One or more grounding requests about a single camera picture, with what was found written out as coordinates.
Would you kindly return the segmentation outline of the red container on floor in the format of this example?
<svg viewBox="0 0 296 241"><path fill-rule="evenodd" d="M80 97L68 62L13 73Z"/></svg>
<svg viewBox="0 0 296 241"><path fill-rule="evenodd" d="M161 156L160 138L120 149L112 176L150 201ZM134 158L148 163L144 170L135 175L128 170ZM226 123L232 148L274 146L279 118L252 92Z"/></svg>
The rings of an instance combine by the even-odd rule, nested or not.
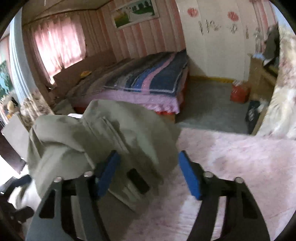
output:
<svg viewBox="0 0 296 241"><path fill-rule="evenodd" d="M251 88L247 82L235 80L232 83L230 100L232 102L244 104L248 102L250 90Z"/></svg>

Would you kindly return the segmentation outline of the striped blanket bed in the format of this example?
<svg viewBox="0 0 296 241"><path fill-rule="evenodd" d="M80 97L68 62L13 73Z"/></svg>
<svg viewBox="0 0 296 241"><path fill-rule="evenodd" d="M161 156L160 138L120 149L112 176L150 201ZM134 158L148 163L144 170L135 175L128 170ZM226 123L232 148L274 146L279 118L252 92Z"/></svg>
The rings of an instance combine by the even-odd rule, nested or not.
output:
<svg viewBox="0 0 296 241"><path fill-rule="evenodd" d="M107 50L63 69L53 79L57 95L82 113L95 99L139 104L159 114L180 113L189 75L185 50L117 61ZM92 73L81 79L83 71Z"/></svg>

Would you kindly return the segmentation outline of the pink window curtain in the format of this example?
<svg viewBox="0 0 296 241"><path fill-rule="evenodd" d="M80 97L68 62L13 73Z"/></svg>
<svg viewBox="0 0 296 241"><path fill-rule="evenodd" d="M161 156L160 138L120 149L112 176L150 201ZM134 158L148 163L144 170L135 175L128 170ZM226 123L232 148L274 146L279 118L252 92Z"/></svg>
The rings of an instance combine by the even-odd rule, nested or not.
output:
<svg viewBox="0 0 296 241"><path fill-rule="evenodd" d="M86 57L85 35L79 15L56 15L30 26L38 61L46 79L55 85L53 76Z"/></svg>

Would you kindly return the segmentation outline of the landscape wall picture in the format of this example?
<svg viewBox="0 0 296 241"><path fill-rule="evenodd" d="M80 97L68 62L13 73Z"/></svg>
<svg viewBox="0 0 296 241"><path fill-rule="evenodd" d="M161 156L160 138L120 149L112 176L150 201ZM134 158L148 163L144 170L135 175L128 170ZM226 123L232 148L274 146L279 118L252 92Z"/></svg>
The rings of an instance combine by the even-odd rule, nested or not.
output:
<svg viewBox="0 0 296 241"><path fill-rule="evenodd" d="M159 17L155 1L131 1L111 12L111 19L116 29L122 29Z"/></svg>

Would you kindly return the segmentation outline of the wooden side cabinet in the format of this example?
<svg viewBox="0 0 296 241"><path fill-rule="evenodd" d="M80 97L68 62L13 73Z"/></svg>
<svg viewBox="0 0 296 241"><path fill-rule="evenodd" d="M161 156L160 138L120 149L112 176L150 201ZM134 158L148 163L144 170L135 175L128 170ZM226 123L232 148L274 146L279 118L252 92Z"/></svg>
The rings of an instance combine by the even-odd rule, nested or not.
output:
<svg viewBox="0 0 296 241"><path fill-rule="evenodd" d="M246 115L248 132L256 135L267 113L271 97L276 84L276 75L263 65L263 60L250 57L249 77L247 84L250 87L249 107Z"/></svg>

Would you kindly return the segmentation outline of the white wardrobe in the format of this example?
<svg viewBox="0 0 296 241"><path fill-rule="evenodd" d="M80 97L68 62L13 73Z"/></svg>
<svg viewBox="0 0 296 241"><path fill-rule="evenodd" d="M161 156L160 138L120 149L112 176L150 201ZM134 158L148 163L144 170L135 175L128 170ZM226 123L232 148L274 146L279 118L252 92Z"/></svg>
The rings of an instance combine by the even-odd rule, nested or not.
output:
<svg viewBox="0 0 296 241"><path fill-rule="evenodd" d="M248 80L258 27L253 3L237 0L176 2L189 56L190 74Z"/></svg>

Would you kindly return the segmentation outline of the yellow object on headboard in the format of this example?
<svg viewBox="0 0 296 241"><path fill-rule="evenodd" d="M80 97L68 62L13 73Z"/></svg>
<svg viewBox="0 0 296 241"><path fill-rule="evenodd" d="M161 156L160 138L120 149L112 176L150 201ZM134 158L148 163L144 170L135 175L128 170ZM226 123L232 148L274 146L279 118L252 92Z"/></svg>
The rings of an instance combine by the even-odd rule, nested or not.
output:
<svg viewBox="0 0 296 241"><path fill-rule="evenodd" d="M92 72L91 71L83 71L81 74L80 74L80 78L83 79L83 78L86 78L87 76L89 76Z"/></svg>

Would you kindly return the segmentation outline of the blue floral curtain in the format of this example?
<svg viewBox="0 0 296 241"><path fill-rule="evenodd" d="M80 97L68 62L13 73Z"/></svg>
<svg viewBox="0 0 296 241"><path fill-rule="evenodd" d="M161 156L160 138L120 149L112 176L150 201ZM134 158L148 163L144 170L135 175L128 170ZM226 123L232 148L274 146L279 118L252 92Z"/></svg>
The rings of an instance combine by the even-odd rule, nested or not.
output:
<svg viewBox="0 0 296 241"><path fill-rule="evenodd" d="M274 92L258 136L295 140L295 33L277 26L279 69Z"/></svg>

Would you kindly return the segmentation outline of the olive and white jacket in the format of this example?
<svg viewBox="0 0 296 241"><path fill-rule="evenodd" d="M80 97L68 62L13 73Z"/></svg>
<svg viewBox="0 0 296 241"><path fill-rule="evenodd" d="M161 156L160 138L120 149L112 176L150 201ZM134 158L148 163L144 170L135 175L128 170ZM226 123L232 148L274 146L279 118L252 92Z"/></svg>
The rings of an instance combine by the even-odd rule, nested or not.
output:
<svg viewBox="0 0 296 241"><path fill-rule="evenodd" d="M121 101L94 100L81 118L40 116L29 132L33 182L20 190L16 205L36 210L54 178L77 178L115 150L121 164L98 206L111 240L125 240L131 222L146 211L177 165L180 133L171 120Z"/></svg>

